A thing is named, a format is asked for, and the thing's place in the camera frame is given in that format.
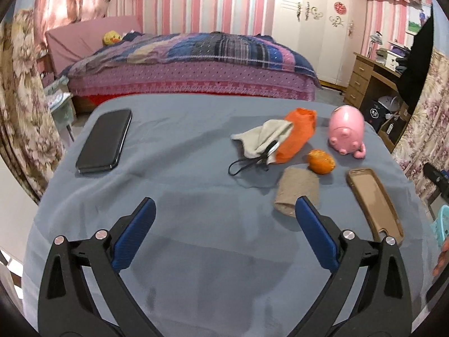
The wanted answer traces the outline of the right hand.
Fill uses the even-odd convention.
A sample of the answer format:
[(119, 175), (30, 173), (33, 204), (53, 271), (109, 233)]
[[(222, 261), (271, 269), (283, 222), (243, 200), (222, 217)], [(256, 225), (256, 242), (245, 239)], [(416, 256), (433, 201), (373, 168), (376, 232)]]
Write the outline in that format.
[(441, 253), (438, 257), (437, 265), (433, 269), (434, 277), (437, 277), (440, 275), (440, 273), (442, 273), (442, 271), (448, 264), (448, 259), (449, 259), (449, 238), (447, 237), (441, 247)]

